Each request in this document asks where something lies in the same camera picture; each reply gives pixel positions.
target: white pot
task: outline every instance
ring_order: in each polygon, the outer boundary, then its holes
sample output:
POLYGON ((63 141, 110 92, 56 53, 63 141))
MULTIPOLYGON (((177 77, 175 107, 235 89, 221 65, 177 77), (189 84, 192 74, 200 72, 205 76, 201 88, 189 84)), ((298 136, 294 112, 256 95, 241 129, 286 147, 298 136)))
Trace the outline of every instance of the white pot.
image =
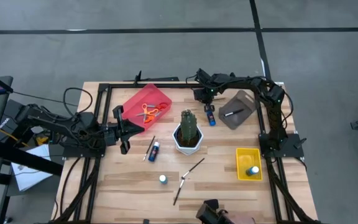
POLYGON ((179 129, 179 127, 180 127, 180 124, 177 126, 177 128, 175 128, 175 130, 173 131, 173 133, 172 133, 172 137, 173 137, 173 140, 175 141, 175 144, 176 144, 176 146, 177 146, 177 149, 181 152, 181 153, 183 153, 184 155, 191 155, 191 154, 193 154, 193 153, 195 153, 196 151, 198 151, 199 149, 200 149, 200 145, 201 145, 201 142, 202 142, 202 140, 203 140, 203 138, 204 138, 204 135, 203 135, 203 133, 201 132, 201 130, 200 130, 200 128, 197 126, 197 130, 198 130, 198 132, 200 133, 200 139, 198 140, 198 143, 197 143, 197 145, 195 146, 195 147, 182 147, 182 146, 180 146, 179 145, 179 143, 178 143, 178 140, 176 139, 176 137, 175 137, 175 133, 178 131, 178 129, 179 129))

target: white paper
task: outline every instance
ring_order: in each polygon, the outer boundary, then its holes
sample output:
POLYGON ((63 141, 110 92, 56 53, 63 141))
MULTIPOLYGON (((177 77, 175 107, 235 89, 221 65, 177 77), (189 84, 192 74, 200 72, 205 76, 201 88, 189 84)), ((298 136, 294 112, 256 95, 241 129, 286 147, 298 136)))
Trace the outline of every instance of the white paper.
MULTIPOLYGON (((27 153, 43 157, 44 159, 47 159, 50 161, 49 157, 49 146, 47 144, 44 144, 42 146, 30 149, 26 151, 27 153)), ((37 170, 28 168, 23 165, 12 163, 13 172, 16 176, 17 180, 17 186, 19 187, 20 191, 27 190, 34 186, 35 184, 38 184, 39 182, 43 181, 44 179, 52 176, 52 174, 48 174, 46 172, 36 172, 37 170), (21 174, 24 172, 36 172, 33 174, 21 174)))

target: black marker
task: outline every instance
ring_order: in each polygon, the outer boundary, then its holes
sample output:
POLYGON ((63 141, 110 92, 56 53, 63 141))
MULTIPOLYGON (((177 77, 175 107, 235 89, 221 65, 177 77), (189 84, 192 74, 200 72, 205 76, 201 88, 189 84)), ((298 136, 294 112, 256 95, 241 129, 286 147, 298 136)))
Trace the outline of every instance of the black marker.
POLYGON ((243 111, 243 110, 244 110, 244 109, 235 110, 235 111, 233 111, 233 112, 230 112, 230 113, 225 114, 224 117, 226 118, 226 117, 231 116, 231 115, 234 115, 234 114, 236 114, 236 113, 240 113, 240 112, 243 111))

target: cactus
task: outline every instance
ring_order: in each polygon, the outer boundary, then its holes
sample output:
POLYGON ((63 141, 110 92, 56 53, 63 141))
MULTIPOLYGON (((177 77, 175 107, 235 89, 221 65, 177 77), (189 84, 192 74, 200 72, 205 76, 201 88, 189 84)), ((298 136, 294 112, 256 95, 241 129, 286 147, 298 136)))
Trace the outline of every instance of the cactus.
POLYGON ((181 143, 188 146, 190 141, 197 135, 197 119, 190 110, 181 112, 181 143))

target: gray tray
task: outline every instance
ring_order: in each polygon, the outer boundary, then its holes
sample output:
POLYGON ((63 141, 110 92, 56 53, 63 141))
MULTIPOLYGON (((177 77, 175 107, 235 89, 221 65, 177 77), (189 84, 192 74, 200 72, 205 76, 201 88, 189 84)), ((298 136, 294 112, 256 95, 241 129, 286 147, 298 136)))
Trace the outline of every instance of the gray tray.
POLYGON ((231 130, 240 126, 255 110, 255 99, 243 90, 239 90, 236 95, 229 100, 223 107, 219 108, 219 119, 231 130), (244 109, 240 113, 225 117, 224 115, 235 110, 244 109))

